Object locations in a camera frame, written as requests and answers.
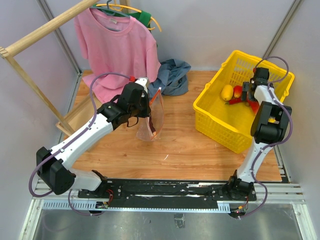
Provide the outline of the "yellow lemon toy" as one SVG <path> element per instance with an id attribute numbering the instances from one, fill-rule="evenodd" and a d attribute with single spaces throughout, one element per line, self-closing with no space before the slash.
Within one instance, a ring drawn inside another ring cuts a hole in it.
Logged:
<path id="1" fill-rule="evenodd" d="M 233 98 L 233 95 L 234 88 L 230 84 L 225 85 L 220 92 L 220 97 L 226 102 L 230 101 Z"/>

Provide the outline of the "grey clothes hanger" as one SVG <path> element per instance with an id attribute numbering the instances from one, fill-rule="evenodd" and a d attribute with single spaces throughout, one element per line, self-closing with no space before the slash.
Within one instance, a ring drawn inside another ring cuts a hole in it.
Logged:
<path id="1" fill-rule="evenodd" d="M 98 6 L 97 4 L 95 4 L 95 5 L 92 5 L 89 9 L 97 9 L 97 10 L 105 13 L 107 16 L 130 18 L 130 16 L 128 14 L 123 13 L 122 11 L 117 11 L 117 10 L 111 9 L 109 6 L 109 2 L 111 2 L 111 1 L 108 0 L 106 2 L 106 6 Z"/>

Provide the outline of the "aluminium rail frame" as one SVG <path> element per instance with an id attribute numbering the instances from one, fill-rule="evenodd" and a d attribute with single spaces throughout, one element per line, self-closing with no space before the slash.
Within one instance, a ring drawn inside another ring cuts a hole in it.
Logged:
<path id="1" fill-rule="evenodd" d="M 63 194 L 47 194 L 48 186 L 39 180 L 25 218 L 21 240 L 34 237 L 41 211 L 77 210 L 85 214 L 103 211 L 226 213 L 234 219 L 247 216 L 249 204 L 261 209 L 268 204 L 291 205 L 304 240 L 317 238 L 301 187 L 296 183 L 266 182 L 236 184 L 234 182 L 151 180 L 109 178 L 102 189 L 68 190 Z"/>

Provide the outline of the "yellow clothes hanger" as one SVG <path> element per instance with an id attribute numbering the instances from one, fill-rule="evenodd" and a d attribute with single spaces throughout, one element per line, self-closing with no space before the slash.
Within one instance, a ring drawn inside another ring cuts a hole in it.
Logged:
<path id="1" fill-rule="evenodd" d="M 162 28 L 158 21 L 148 12 L 123 4 L 114 3 L 98 3 L 92 6 L 101 12 L 115 17 L 133 17 L 142 23 L 150 32 L 158 28 L 162 32 Z"/>

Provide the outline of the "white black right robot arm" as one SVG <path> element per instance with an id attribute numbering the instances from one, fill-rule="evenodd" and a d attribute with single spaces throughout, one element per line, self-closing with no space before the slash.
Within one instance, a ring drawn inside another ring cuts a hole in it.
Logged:
<path id="1" fill-rule="evenodd" d="M 257 172 L 269 151 L 285 142 L 288 127 L 292 127 L 292 108 L 280 102 L 269 82 L 269 69 L 255 67 L 253 77 L 244 82 L 242 95 L 259 104 L 250 135 L 252 144 L 241 166 L 229 178 L 226 193 L 232 200 L 248 198 L 254 190 Z"/>

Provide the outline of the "green shirt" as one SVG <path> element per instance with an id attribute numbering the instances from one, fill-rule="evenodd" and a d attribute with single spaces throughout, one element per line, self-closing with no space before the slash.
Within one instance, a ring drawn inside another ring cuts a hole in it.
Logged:
<path id="1" fill-rule="evenodd" d="M 129 13 L 129 16 L 135 18 L 136 20 L 138 20 L 141 24 L 143 24 L 149 32 L 151 32 L 150 28 L 151 28 L 151 14 L 146 12 L 146 11 L 141 11 L 141 12 L 133 12 L 133 13 Z"/>

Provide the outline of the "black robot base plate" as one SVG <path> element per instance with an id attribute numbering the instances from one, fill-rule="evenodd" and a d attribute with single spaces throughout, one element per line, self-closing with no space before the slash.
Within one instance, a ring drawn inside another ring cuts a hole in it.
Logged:
<path id="1" fill-rule="evenodd" d="M 151 209 L 213 209 L 219 201 L 256 201 L 255 188 L 243 199 L 231 199 L 228 182 L 109 178 L 95 191 L 81 189 L 79 198 L 106 199 L 112 207 Z"/>

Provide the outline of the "clear orange zip top bag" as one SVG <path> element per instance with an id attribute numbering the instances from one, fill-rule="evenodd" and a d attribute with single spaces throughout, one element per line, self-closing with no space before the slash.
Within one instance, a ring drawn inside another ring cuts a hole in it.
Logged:
<path id="1" fill-rule="evenodd" d="M 139 140 L 150 142 L 155 141 L 160 138 L 163 126 L 164 126 L 164 101 L 161 93 L 162 88 L 159 87 L 155 92 L 155 95 L 149 102 L 149 106 L 151 109 L 150 116 L 152 117 L 153 125 L 156 129 L 156 136 L 151 138 L 151 132 L 149 128 L 149 117 L 142 118 L 139 122 L 139 128 L 136 133 L 136 137 Z"/>

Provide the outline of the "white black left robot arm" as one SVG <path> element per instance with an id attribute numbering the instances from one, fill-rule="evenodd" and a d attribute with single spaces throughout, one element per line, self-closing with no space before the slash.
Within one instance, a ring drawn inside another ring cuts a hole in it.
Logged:
<path id="1" fill-rule="evenodd" d="M 148 85 L 146 77 L 129 82 L 119 96 L 102 104 L 94 116 L 66 140 L 50 150 L 42 147 L 37 151 L 37 174 L 51 192 L 61 195 L 71 189 L 82 189 L 96 198 L 107 193 L 107 179 L 101 173 L 74 169 L 73 165 L 101 138 L 128 124 L 130 118 L 150 116 Z"/>

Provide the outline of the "blue crumpled cloth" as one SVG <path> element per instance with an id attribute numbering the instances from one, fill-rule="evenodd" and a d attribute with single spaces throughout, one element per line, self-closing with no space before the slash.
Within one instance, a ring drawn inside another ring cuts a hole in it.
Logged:
<path id="1" fill-rule="evenodd" d="M 148 86 L 149 96 L 152 98 L 159 88 L 165 96 L 181 96 L 189 91 L 187 73 L 191 65 L 179 59 L 168 59 L 160 63 L 157 78 Z"/>

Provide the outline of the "watermelon slice toy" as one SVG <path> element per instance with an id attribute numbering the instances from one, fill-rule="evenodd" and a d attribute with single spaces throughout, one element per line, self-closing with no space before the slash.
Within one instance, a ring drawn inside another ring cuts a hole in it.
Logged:
<path id="1" fill-rule="evenodd" d="M 249 100 L 248 103 L 249 103 L 249 106 L 251 107 L 253 113 L 256 115 L 259 108 L 260 108 L 260 104 L 257 101 L 251 101 L 251 100 Z"/>

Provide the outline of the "yellow plastic shopping basket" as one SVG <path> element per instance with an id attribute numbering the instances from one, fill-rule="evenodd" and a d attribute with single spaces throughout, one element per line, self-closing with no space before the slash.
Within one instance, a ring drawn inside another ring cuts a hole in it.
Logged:
<path id="1" fill-rule="evenodd" d="M 193 103 L 196 130 L 237 154 L 252 144 L 250 130 L 255 114 L 244 103 L 226 104 L 221 91 L 226 85 L 241 86 L 249 81 L 255 66 L 269 69 L 275 95 L 283 102 L 289 95 L 294 74 L 260 57 L 234 50 Z"/>

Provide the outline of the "red chili pepper toy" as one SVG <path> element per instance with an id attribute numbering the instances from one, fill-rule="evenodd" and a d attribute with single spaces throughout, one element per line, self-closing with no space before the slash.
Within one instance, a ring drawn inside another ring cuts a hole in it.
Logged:
<path id="1" fill-rule="evenodd" d="M 244 100 L 242 100 L 241 98 L 233 98 L 229 101 L 226 101 L 225 104 L 226 105 L 235 105 L 235 104 L 239 104 L 239 103 L 243 103 Z"/>

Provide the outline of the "red yellow mango toy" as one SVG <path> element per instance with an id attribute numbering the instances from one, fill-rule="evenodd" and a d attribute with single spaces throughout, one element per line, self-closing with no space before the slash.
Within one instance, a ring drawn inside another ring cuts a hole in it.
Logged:
<path id="1" fill-rule="evenodd" d="M 242 91 L 243 91 L 243 87 L 240 86 L 240 85 L 236 85 L 236 86 L 233 88 L 233 97 L 234 97 L 235 99 L 241 98 L 241 96 L 242 96 Z"/>

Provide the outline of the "pink t-shirt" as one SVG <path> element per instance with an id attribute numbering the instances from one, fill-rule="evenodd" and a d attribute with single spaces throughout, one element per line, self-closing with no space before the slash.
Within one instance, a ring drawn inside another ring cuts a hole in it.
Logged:
<path id="1" fill-rule="evenodd" d="M 122 92 L 128 77 L 152 83 L 161 66 L 151 32 L 134 17 L 109 16 L 88 8 L 74 19 L 75 31 L 91 75 L 83 78 L 101 103 Z"/>

